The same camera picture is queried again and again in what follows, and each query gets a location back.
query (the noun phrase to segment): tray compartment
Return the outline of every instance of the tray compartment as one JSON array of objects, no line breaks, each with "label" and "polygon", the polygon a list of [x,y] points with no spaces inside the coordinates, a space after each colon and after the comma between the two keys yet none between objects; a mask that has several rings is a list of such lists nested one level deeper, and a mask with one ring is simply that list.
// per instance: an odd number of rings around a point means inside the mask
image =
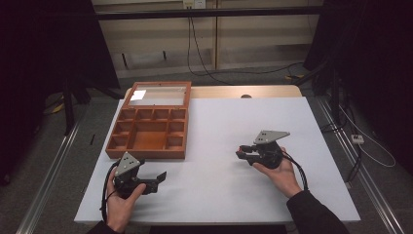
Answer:
[{"label": "tray compartment", "polygon": [[172,109],[170,111],[171,120],[184,120],[186,117],[186,109]]},{"label": "tray compartment", "polygon": [[155,109],[154,110],[154,120],[167,120],[169,117],[168,109]]},{"label": "tray compartment", "polygon": [[126,150],[128,136],[112,136],[109,140],[108,149]]},{"label": "tray compartment", "polygon": [[113,135],[128,135],[131,131],[132,124],[132,121],[116,122],[115,129],[113,130]]},{"label": "tray compartment", "polygon": [[169,122],[168,134],[169,135],[182,135],[185,130],[184,122]]},{"label": "tray compartment", "polygon": [[128,149],[164,149],[167,122],[136,122]]},{"label": "tray compartment", "polygon": [[118,120],[133,120],[135,113],[135,109],[121,109]]},{"label": "tray compartment", "polygon": [[136,120],[151,120],[153,109],[138,109]]},{"label": "tray compartment", "polygon": [[168,136],[166,149],[181,150],[183,147],[183,136]]}]

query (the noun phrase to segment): gray floor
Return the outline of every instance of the gray floor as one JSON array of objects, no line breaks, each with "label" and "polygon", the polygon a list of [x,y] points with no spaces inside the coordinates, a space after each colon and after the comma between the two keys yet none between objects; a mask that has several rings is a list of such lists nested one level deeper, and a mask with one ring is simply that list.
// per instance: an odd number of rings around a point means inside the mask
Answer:
[{"label": "gray floor", "polygon": [[[246,68],[241,69],[241,71],[272,69],[276,69],[276,67]],[[297,65],[291,67],[290,72],[302,74],[306,71]],[[285,85],[289,84],[289,81],[283,78],[285,74],[288,74],[286,69],[261,75],[222,73],[215,74],[214,78],[235,85]],[[199,77],[190,73],[181,73],[121,79],[122,90],[119,92],[123,93],[137,80],[191,80],[194,86],[222,85],[207,76]],[[325,97],[313,97],[310,83],[306,83],[300,88],[307,97],[319,125],[327,124],[327,119],[319,106],[319,100]],[[82,191],[89,182],[117,105],[116,100],[103,97],[99,92],[91,91],[91,94],[94,97],[88,106],[74,105],[77,119],[81,119],[81,123],[62,168],[56,175],[56,182],[52,186],[48,201],[36,222],[33,233],[85,233],[90,228],[75,223],[73,219],[83,198]],[[87,109],[85,116],[80,118],[85,107]],[[354,112],[359,127],[366,133],[372,133],[368,123],[363,119],[361,111],[358,111],[355,106]],[[32,141],[27,156],[21,160],[18,169],[12,174],[12,183],[0,188],[0,233],[16,233],[18,230],[63,141],[64,121],[63,112],[44,117],[40,131]],[[345,179],[352,166],[350,160],[334,133],[324,134],[324,138],[343,179]],[[375,144],[367,142],[364,146],[371,155],[390,163],[386,153]],[[413,224],[411,223],[413,220],[413,176],[408,174],[399,164],[393,168],[384,168],[367,157],[364,157],[362,162],[385,200],[393,209],[404,233],[413,233]],[[356,177],[352,186],[349,191],[357,206],[361,221],[347,223],[350,232],[390,233],[359,177]],[[132,227],[128,233],[147,233],[148,230],[148,227]]]}]

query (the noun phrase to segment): black curtain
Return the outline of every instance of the black curtain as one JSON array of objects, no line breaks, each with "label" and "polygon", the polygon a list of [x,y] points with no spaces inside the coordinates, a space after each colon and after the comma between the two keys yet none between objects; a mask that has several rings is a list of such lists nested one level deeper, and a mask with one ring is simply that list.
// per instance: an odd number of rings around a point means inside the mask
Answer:
[{"label": "black curtain", "polygon": [[64,80],[74,93],[86,79],[119,88],[98,21],[76,17],[93,13],[85,0],[0,1],[0,178],[25,153],[46,97],[62,92]]}]

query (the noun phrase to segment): electrical outlet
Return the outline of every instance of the electrical outlet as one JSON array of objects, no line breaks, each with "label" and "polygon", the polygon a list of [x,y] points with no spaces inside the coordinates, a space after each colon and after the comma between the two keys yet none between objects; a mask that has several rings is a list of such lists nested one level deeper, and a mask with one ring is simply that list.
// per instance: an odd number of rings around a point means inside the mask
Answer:
[{"label": "electrical outlet", "polygon": [[364,139],[362,135],[352,135],[353,144],[364,144]]},{"label": "electrical outlet", "polygon": [[195,9],[206,9],[207,8],[206,0],[194,0],[194,8]]},{"label": "electrical outlet", "polygon": [[183,9],[194,9],[194,0],[183,0]]}]

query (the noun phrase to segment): metal rail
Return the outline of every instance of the metal rail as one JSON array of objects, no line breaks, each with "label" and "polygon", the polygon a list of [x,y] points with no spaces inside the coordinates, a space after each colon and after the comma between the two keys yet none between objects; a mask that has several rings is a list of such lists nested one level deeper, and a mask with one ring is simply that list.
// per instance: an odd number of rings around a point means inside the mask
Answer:
[{"label": "metal rail", "polygon": [[141,19],[173,19],[173,18],[211,18],[211,17],[253,17],[253,16],[293,16],[344,14],[351,5],[281,7],[281,8],[239,8],[239,9],[191,9],[163,11],[123,11],[82,13],[48,13],[44,17],[61,20],[77,20],[93,18],[97,20],[141,20]]},{"label": "metal rail", "polygon": [[[336,129],[337,126],[334,124],[333,118],[330,115],[331,108],[328,105],[327,101],[325,100],[323,103],[321,100],[319,100],[319,106],[324,113],[325,118],[332,125],[332,127]],[[357,158],[357,151],[353,147],[352,142],[347,137],[346,133],[344,133],[344,131],[337,130],[334,133],[337,136],[339,143],[343,147],[346,156],[349,158],[352,165],[354,165]],[[367,192],[368,196],[370,197],[371,202],[376,208],[378,215],[386,225],[389,233],[404,234],[405,232],[401,228],[401,225],[397,220],[392,207],[383,196],[382,192],[374,182],[368,170],[363,165],[361,165],[359,168],[358,178],[361,181],[361,184]]]},{"label": "metal rail", "polygon": [[30,204],[22,222],[20,223],[17,234],[31,234],[36,227],[36,224],[44,210],[46,203],[51,194],[52,188],[56,182],[57,175],[63,166],[64,160],[72,146],[73,140],[75,139],[77,132],[79,130],[79,125],[84,119],[86,112],[88,110],[88,105],[82,105],[84,108],[81,110],[80,118],[75,123],[73,129],[70,131],[68,136],[65,136],[61,146],[56,154],[56,157],[52,164],[50,165],[49,171],[47,172],[45,179],[42,182],[39,190],[36,193],[33,201]]}]

